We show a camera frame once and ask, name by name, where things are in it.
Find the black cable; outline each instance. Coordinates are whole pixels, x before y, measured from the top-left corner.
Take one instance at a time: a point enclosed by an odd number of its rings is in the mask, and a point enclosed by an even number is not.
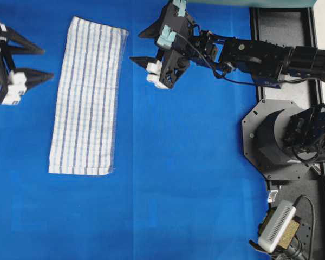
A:
[[[309,247],[309,255],[308,255],[308,260],[312,259],[312,255],[313,255],[313,245],[314,245],[314,231],[315,231],[315,209],[314,209],[314,204],[313,202],[310,200],[310,198],[308,198],[306,195],[301,195],[299,196],[293,206],[297,207],[298,204],[300,203],[301,199],[306,199],[310,206],[311,206],[311,210],[312,210],[312,227],[311,227],[311,236],[310,236],[310,247]]]
[[[216,68],[206,59],[205,55],[203,55],[187,38],[185,38],[183,35],[181,35],[180,33],[174,31],[176,33],[176,35],[178,35],[180,38],[182,38],[194,51],[196,51],[196,53],[204,60],[204,62],[208,65],[208,67],[210,69],[212,69],[214,76],[217,79],[224,79],[227,80],[229,82],[235,83],[235,84],[239,84],[239,85],[250,85],[250,86],[257,86],[257,87],[272,87],[275,85],[283,85],[283,84],[298,84],[298,83],[302,83],[306,80],[320,80],[317,77],[304,77],[301,79],[294,79],[294,80],[284,80],[282,82],[277,82],[277,83],[270,83],[270,84],[262,84],[262,85],[258,85],[258,84],[254,84],[254,83],[250,83],[250,82],[242,82],[242,81],[236,81],[236,80],[232,80],[232,79],[228,79],[225,77],[225,75],[220,75]],[[223,39],[227,40],[230,39],[229,37],[223,37]]]
[[[211,63],[206,59],[206,57],[194,46],[191,44],[191,42],[185,38],[183,35],[181,35],[180,33],[176,32],[175,33],[182,38],[191,48],[193,48],[194,51],[196,51],[196,53],[204,60],[204,62],[206,62],[206,64],[210,67],[210,69],[213,70],[213,74],[215,75],[215,77],[217,79],[222,79],[223,77],[216,71],[215,67],[211,65]]]
[[[316,152],[316,154],[313,156],[313,157],[311,157],[311,158],[309,158],[309,159],[302,159],[301,157],[299,157],[298,156],[298,154],[296,153],[296,151],[295,151],[295,148],[294,148],[294,146],[292,147],[292,153],[293,153],[293,155],[299,160],[299,161],[301,161],[301,162],[303,162],[303,163],[305,163],[305,164],[309,164],[309,163],[314,163],[318,158],[319,158],[319,148],[317,149],[317,152]]]
[[[221,41],[226,41],[226,40],[231,40],[231,39],[235,39],[235,37],[227,37],[227,36],[222,36],[222,35],[217,35],[214,34],[212,32],[209,32],[211,35],[213,35],[213,37],[217,40],[221,40]]]

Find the black metal bracket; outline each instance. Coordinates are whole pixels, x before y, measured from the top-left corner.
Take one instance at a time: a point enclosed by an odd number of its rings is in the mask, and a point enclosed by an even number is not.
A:
[[[256,144],[256,129],[273,112],[297,107],[293,101],[261,100],[242,120],[243,150],[245,157],[269,181],[292,181],[315,179],[310,169],[313,164],[273,165]]]
[[[305,45],[317,47],[314,14],[312,8],[250,8],[251,16],[251,38],[253,40],[269,40],[280,44]],[[309,105],[323,103],[323,93],[321,81],[310,80],[303,83],[308,91],[308,99],[305,101],[304,109]],[[263,99],[274,99],[272,92],[267,92],[267,88],[258,86],[256,88],[257,102]],[[312,196],[314,202],[318,202],[317,225],[315,234],[315,245],[318,250],[314,259],[325,259],[325,164],[317,164],[308,171],[312,181],[284,181],[267,180],[268,190],[276,190],[279,185],[283,185],[276,197],[276,201],[269,203],[269,207],[279,204],[280,200],[286,199],[294,201],[299,194],[305,193]],[[302,212],[304,219],[309,219],[310,214]]]
[[[298,240],[302,243],[305,251],[309,250],[310,247],[310,237],[311,237],[311,226],[306,221],[301,221],[300,227],[296,232]]]

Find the white towel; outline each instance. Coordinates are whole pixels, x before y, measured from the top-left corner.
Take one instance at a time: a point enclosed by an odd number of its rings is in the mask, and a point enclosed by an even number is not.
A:
[[[49,173],[111,173],[127,36],[126,30],[73,18],[58,89]]]

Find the wire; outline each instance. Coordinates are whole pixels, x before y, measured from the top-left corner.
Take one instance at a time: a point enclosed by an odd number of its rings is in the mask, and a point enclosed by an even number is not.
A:
[[[319,152],[320,152],[320,148],[317,148],[317,152],[316,154],[309,158],[309,159],[302,159],[301,157],[299,157],[295,151],[295,148],[292,147],[292,153],[294,154],[294,156],[301,162],[309,164],[309,163],[314,163],[318,158],[319,158]]]
[[[308,260],[312,259],[312,255],[313,255],[313,245],[314,245],[314,231],[315,231],[315,209],[314,209],[314,204],[313,202],[310,200],[310,198],[308,198],[306,195],[301,195],[299,196],[293,206],[297,207],[298,204],[300,203],[301,199],[306,199],[310,206],[311,206],[311,211],[312,211],[312,228],[311,228],[311,236],[310,236],[310,245],[309,245],[309,255],[308,255]]]
[[[185,38],[183,35],[181,35],[180,33],[178,33],[178,32],[176,32],[175,31],[175,33],[180,37],[180,38],[182,38],[194,51],[196,51],[196,53],[204,60],[204,62],[206,62],[206,64],[210,67],[210,69],[212,69],[213,70],[213,73],[214,73],[214,75],[215,75],[215,77],[217,78],[217,79],[222,79],[223,78],[223,76],[221,76],[217,71],[216,71],[216,69],[215,69],[215,67],[214,66],[212,66],[211,65],[211,63],[206,59],[206,57],[194,46],[194,45],[192,45],[191,44],[191,42],[187,39],[187,38]]]
[[[194,27],[198,27],[199,28],[199,32],[201,30],[201,27],[198,24],[195,24]],[[277,83],[270,83],[270,84],[255,84],[255,83],[250,83],[250,82],[242,82],[242,81],[236,81],[236,80],[232,80],[232,79],[228,79],[225,77],[225,74],[220,75],[216,68],[206,59],[205,55],[203,55],[186,37],[184,37],[183,35],[181,35],[180,33],[174,31],[176,33],[176,35],[178,35],[180,38],[182,38],[194,51],[196,51],[196,53],[204,60],[204,62],[207,64],[207,66],[212,69],[213,74],[215,75],[215,77],[217,79],[224,79],[226,81],[235,83],[235,84],[239,84],[239,85],[250,85],[250,86],[257,86],[257,87],[272,87],[272,86],[276,86],[276,85],[283,85],[283,84],[298,84],[298,83],[302,83],[304,81],[307,80],[320,80],[318,77],[303,77],[301,79],[294,79],[294,80],[284,80],[281,82],[277,82]]]

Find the blue table cover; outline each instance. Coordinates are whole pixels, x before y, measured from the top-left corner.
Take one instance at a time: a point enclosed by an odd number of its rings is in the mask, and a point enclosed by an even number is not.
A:
[[[0,260],[265,259],[254,252],[265,183],[242,156],[252,86],[192,65],[158,90],[130,56],[154,56],[137,34],[164,1],[0,0],[0,21],[46,50],[18,67],[54,72],[17,107],[0,106]],[[189,4],[205,29],[250,38],[248,8]],[[119,87],[115,171],[48,174],[67,29],[76,15],[130,32]],[[249,81],[242,73],[233,79]]]

